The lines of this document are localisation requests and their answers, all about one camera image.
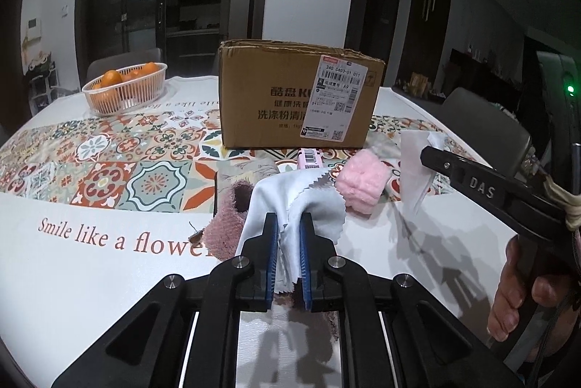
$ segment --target fruit basket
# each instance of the fruit basket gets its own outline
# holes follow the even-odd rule
[[[157,71],[149,72],[153,65]],[[163,92],[167,65],[161,63],[131,65],[110,70],[88,82],[82,92],[89,103],[91,112],[98,116],[110,116],[138,109],[155,101]],[[102,85],[106,75],[119,73],[120,81],[113,85]]]

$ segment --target human hand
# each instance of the human hand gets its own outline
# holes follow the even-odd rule
[[[496,290],[495,302],[488,316],[487,330],[498,342],[504,342],[510,332],[516,329],[519,321],[518,308],[525,301],[527,291],[522,282],[522,277],[516,269],[518,259],[521,257],[521,248],[515,237],[510,239],[506,248],[507,262],[500,274],[499,288]],[[552,308],[556,307],[567,295],[573,285],[573,278],[569,275],[545,275],[535,280],[532,288],[532,296],[537,304]],[[563,312],[551,333],[544,356],[557,352],[569,339],[579,310],[573,311],[571,307]],[[535,347],[527,361],[533,361],[538,352]]]

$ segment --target beige cloth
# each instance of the beige cloth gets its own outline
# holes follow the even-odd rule
[[[546,177],[544,188],[548,198],[565,210],[567,228],[571,232],[577,231],[581,227],[581,195],[574,195],[565,191],[550,176]]]

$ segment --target brown box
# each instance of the brown box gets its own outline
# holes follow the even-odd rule
[[[322,55],[368,69],[341,142],[300,136]],[[362,147],[384,66],[382,60],[342,48],[264,40],[224,42],[220,46],[223,143],[228,148]]]

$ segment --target metal pivot bolt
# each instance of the metal pivot bolt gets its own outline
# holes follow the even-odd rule
[[[232,265],[236,268],[244,268],[248,265],[251,261],[248,260],[248,257],[244,255],[237,255],[232,259]]]
[[[167,277],[163,279],[163,285],[171,290],[177,288],[180,283],[181,280],[179,279],[178,275],[175,274],[167,275]]]
[[[329,260],[327,260],[327,262],[333,268],[341,268],[342,266],[345,266],[345,259],[342,256],[338,255],[329,257]]]
[[[412,286],[414,284],[414,279],[413,279],[412,275],[401,274],[401,275],[397,275],[396,283],[399,286],[401,286],[402,288],[409,288],[410,286]]]

